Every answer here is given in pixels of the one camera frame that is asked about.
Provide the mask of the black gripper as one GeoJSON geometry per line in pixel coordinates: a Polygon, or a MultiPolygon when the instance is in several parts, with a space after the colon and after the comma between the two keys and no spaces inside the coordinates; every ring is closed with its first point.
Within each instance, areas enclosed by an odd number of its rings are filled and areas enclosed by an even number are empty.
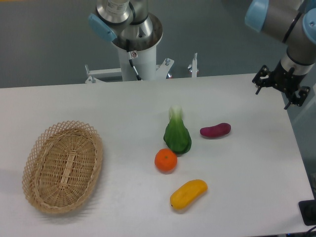
{"type": "Polygon", "coordinates": [[[272,73],[266,65],[263,65],[252,79],[252,83],[257,88],[255,94],[258,95],[262,88],[273,85],[274,88],[284,92],[288,99],[288,103],[284,107],[285,110],[291,105],[301,107],[311,90],[308,86],[300,87],[300,83],[306,74],[306,65],[300,65],[291,60],[280,60],[272,73]]]}

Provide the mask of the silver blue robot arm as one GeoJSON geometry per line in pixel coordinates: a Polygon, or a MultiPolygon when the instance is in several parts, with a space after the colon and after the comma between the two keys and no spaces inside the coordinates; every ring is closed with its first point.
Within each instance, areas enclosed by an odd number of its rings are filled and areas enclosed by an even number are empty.
{"type": "MultiPolygon", "coordinates": [[[[253,83],[282,92],[289,105],[302,106],[310,88],[301,81],[316,63],[316,10],[301,12],[299,0],[254,0],[245,24],[287,45],[274,70],[262,66],[253,83]]],[[[124,81],[167,79],[173,60],[156,64],[163,29],[146,0],[99,0],[88,17],[93,32],[118,51],[124,81]]]]}

